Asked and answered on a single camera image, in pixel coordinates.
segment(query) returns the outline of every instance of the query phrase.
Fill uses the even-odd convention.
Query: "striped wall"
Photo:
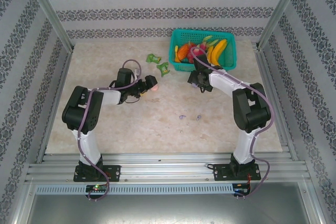
[[[37,0],[0,0],[0,223],[50,120],[67,52]]]
[[[336,223],[336,1],[291,0],[264,48],[296,152]]]
[[[176,28],[257,41],[279,0],[50,0],[73,43],[169,40]]]

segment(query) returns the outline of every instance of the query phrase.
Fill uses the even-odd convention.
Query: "teal plastic basket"
[[[237,62],[237,52],[236,52],[236,42],[235,36],[231,33],[224,33],[220,31],[201,31],[201,30],[190,30],[190,29],[176,29],[173,31],[172,39],[170,42],[169,49],[169,62],[174,66],[176,71],[186,71],[191,72],[195,70],[194,64],[190,63],[178,63],[175,62],[175,46],[178,45],[179,48],[190,42],[195,44],[200,44],[203,38],[212,35],[212,38],[208,40],[211,42],[215,39],[227,39],[227,46],[222,52],[218,59],[218,63],[226,70],[232,70],[236,67]]]

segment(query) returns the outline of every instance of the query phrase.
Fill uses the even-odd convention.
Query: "purple cable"
[[[274,123],[274,117],[273,117],[273,115],[274,115],[274,109],[273,109],[273,106],[272,106],[272,104],[269,102],[269,100],[266,98],[266,96],[264,96],[264,95],[263,95],[262,93],[260,93],[258,90],[256,90],[256,89],[250,87],[249,85],[246,85],[246,84],[243,83],[242,81],[240,81],[240,80],[238,80],[237,78],[233,77],[231,74],[228,74],[227,72],[226,72],[226,73],[220,72],[220,71],[218,71],[217,69],[215,69],[215,68],[213,68],[213,67],[211,67],[211,66],[205,64],[205,63],[202,62],[200,59],[198,59],[198,58],[195,56],[194,52],[193,52],[193,50],[196,49],[196,48],[199,49],[199,50],[200,50],[202,53],[204,53],[205,55],[207,54],[202,48],[199,48],[199,47],[192,47],[192,48],[190,49],[190,52],[191,52],[191,54],[192,54],[192,56],[194,57],[195,60],[197,60],[199,63],[201,63],[202,65],[206,66],[207,68],[209,68],[209,69],[215,71],[216,73],[219,73],[219,74],[222,75],[222,76],[226,76],[227,78],[233,80],[235,83],[240,84],[240,85],[242,85],[243,87],[245,87],[245,88],[247,88],[247,89],[249,89],[249,90],[255,92],[255,93],[256,93],[257,95],[259,95],[259,96],[260,96],[260,97],[267,103],[267,105],[269,106],[269,109],[270,109],[270,112],[271,112],[271,121],[269,122],[269,124],[268,124],[266,127],[260,129],[260,131],[257,131],[257,132],[254,134],[253,139],[252,139],[252,142],[251,142],[251,146],[250,146],[250,155],[251,155],[251,157],[254,158],[255,160],[258,160],[258,161],[261,161],[261,162],[266,163],[266,164],[267,164],[267,170],[266,170],[265,175],[264,175],[263,178],[261,179],[260,183],[257,185],[257,187],[256,187],[250,194],[248,194],[247,196],[245,196],[245,197],[247,198],[247,197],[251,196],[252,194],[254,194],[254,193],[260,188],[260,186],[263,184],[263,182],[266,180],[266,178],[267,178],[267,176],[268,176],[268,174],[269,174],[269,170],[270,170],[270,164],[269,164],[269,162],[268,162],[267,160],[265,160],[265,159],[256,157],[255,155],[252,154],[252,152],[253,152],[253,146],[254,146],[254,144],[255,144],[255,142],[256,142],[256,137],[257,137],[260,133],[262,133],[262,132],[268,130],[268,129],[272,126],[272,124]]]
[[[108,87],[108,88],[94,88],[94,89],[92,89],[92,90],[90,91],[90,94],[89,94],[88,102],[87,102],[87,104],[86,104],[86,108],[85,108],[85,110],[84,110],[84,115],[83,115],[82,121],[81,121],[81,123],[80,123],[80,125],[79,125],[79,128],[78,128],[77,144],[78,144],[78,149],[79,149],[80,154],[84,157],[84,159],[85,159],[91,166],[93,166],[97,171],[99,171],[99,172],[105,177],[105,179],[106,179],[106,181],[107,181],[107,189],[106,189],[105,193],[104,193],[101,197],[99,197],[98,199],[95,199],[95,201],[101,200],[101,199],[103,199],[103,198],[107,195],[107,193],[108,193],[109,190],[110,190],[110,180],[109,180],[109,177],[108,177],[108,176],[107,176],[107,175],[106,175],[106,174],[105,174],[99,167],[97,167],[93,162],[91,162],[91,160],[90,160],[89,158],[86,157],[86,154],[84,153],[82,147],[80,146],[80,132],[81,132],[83,126],[84,126],[86,117],[88,116],[89,106],[90,106],[90,102],[91,102],[91,98],[92,98],[92,94],[93,94],[93,92],[95,92],[96,90],[120,90],[120,89],[126,89],[126,88],[129,88],[129,87],[133,86],[134,84],[136,84],[136,83],[140,80],[140,77],[141,77],[141,66],[140,66],[140,64],[139,64],[138,61],[133,60],[133,59],[127,60],[127,61],[124,62],[124,64],[122,65],[122,67],[124,67],[125,64],[126,64],[127,62],[129,62],[129,61],[134,61],[136,64],[138,64],[138,66],[139,66],[139,76],[138,76],[138,78],[137,78],[135,81],[133,81],[131,84],[129,84],[129,85],[127,85],[127,86],[124,86],[124,87],[119,87],[119,88],[111,88],[111,87]],[[90,191],[89,194],[88,194],[88,198],[89,198],[89,200],[91,200],[91,198],[90,198],[90,194],[91,194],[91,192],[92,192],[92,191]]]

